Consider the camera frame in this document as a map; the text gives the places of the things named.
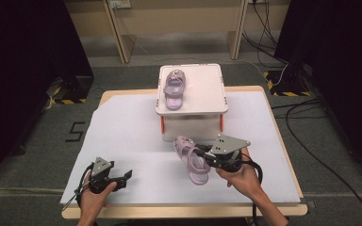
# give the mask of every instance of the person's left hand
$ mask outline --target person's left hand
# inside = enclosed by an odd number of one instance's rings
[[[84,184],[89,180],[91,172],[84,179]],[[81,217],[78,225],[92,225],[96,217],[101,212],[102,207],[108,207],[106,198],[110,192],[116,187],[117,183],[110,183],[104,191],[99,194],[94,194],[87,187],[81,195]]]

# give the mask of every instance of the purple sandal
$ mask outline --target purple sandal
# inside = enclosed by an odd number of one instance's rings
[[[181,107],[185,82],[184,72],[180,70],[171,71],[169,75],[167,75],[164,93],[166,106],[169,110],[177,110]]]
[[[196,147],[193,140],[188,137],[179,136],[174,140],[173,145],[178,156],[187,167],[190,180],[198,186],[206,184],[210,166],[202,157],[199,157],[194,152]]]

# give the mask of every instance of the human hand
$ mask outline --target human hand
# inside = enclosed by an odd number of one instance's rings
[[[247,147],[241,149],[242,161],[249,161],[249,151]],[[227,186],[233,186],[237,191],[253,200],[263,193],[263,189],[258,181],[255,168],[248,164],[242,164],[237,172],[227,172],[223,169],[216,169],[216,172],[225,180]]]
[[[89,180],[91,172],[87,174],[84,179],[84,184]],[[110,192],[116,187],[117,183],[110,183],[105,190],[103,190],[99,194],[94,194],[87,187],[84,189],[81,195],[81,217],[78,221],[78,226],[84,225],[92,225],[92,223],[96,220],[96,217],[101,212],[102,207],[108,207],[106,203],[106,198]]]

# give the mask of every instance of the white box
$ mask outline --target white box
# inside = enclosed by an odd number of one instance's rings
[[[177,110],[166,106],[164,89],[173,70],[186,77],[183,104]],[[218,64],[168,65],[160,68],[156,113],[161,118],[163,139],[173,141],[177,136],[193,139],[215,139],[222,132],[222,114],[228,110],[222,70]]]

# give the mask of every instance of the gray carpet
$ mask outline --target gray carpet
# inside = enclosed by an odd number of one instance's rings
[[[25,154],[8,156],[0,166],[0,225],[75,225],[76,220],[62,218],[58,201],[67,184],[83,138],[105,90],[155,89],[160,66],[93,68],[94,82],[87,102],[81,105],[53,105],[41,114],[28,141]],[[224,64],[222,75],[226,86],[262,86],[271,106],[298,104],[310,97],[271,96],[265,79],[256,67],[245,64]],[[273,110],[288,150],[288,155],[309,213],[290,218],[294,225],[362,225],[362,204],[331,171],[310,155],[291,135],[283,114],[289,107]],[[362,197],[362,164],[348,152],[338,130],[322,105],[301,106],[289,119],[290,128],[301,142],[323,163],[345,179]],[[74,122],[79,134],[69,134]],[[121,220],[99,219],[99,225],[114,225]],[[191,221],[170,221],[192,225]],[[143,221],[144,225],[166,225],[169,221]],[[212,225],[213,221],[197,221]]]

